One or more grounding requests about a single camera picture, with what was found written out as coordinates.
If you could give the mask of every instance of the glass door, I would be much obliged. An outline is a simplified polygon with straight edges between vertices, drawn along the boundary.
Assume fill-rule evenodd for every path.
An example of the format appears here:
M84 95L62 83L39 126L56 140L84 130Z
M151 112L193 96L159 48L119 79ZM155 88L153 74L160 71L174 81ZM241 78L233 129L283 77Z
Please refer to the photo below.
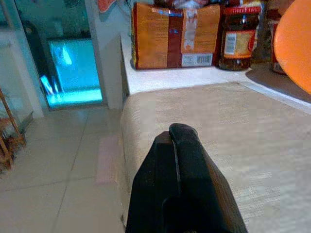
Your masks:
M103 102L84 0L16 0L50 109Z

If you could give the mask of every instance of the tiled floor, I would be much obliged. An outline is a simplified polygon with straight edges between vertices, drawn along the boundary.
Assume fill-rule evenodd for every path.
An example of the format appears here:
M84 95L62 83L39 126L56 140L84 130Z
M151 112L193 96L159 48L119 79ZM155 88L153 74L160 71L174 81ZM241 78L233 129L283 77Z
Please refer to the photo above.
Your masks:
M26 131L27 147L0 179L1 233L122 233L116 184L95 185L101 137L120 111L50 112Z

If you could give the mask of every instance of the black plastic object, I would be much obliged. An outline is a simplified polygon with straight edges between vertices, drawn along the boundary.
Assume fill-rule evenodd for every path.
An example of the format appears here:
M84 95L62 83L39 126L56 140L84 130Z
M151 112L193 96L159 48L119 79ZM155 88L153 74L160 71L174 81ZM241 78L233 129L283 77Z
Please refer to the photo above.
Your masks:
M157 136L133 181L126 233L233 233L206 156L188 125Z

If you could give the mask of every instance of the white countertop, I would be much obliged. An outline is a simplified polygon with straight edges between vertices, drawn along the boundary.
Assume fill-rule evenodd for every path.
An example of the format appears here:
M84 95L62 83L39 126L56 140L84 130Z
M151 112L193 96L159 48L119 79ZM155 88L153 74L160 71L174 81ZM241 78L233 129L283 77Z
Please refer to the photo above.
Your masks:
M130 95L161 89L239 82L255 91L311 114L310 103L279 93L250 79L250 76L258 75L259 72L261 74L261 71L262 75L269 75L272 78L278 76L278 74L270 72L267 65L258 65L254 69L239 72L225 71L216 67L135 70L131 65L131 37L125 33L121 34L121 46Z

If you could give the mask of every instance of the orange object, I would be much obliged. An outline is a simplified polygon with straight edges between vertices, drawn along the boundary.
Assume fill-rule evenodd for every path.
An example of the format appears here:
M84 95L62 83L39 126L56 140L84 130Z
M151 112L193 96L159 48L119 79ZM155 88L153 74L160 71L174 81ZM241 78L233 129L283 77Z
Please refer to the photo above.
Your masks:
M295 0L276 29L276 59L286 74L311 94L311 1Z

